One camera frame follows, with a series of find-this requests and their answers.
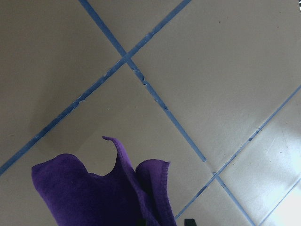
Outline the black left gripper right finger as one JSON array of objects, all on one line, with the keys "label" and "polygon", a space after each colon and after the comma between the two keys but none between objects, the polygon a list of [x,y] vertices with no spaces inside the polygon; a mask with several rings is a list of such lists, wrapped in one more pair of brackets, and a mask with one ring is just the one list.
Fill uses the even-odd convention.
[{"label": "black left gripper right finger", "polygon": [[195,219],[192,218],[186,218],[184,220],[184,226],[196,226],[196,221]]}]

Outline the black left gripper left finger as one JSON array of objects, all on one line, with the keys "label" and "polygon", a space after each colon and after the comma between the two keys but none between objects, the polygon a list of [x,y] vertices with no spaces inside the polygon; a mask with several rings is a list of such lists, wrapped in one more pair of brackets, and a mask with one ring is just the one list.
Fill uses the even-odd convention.
[{"label": "black left gripper left finger", "polygon": [[146,219],[137,220],[137,226],[146,226]]}]

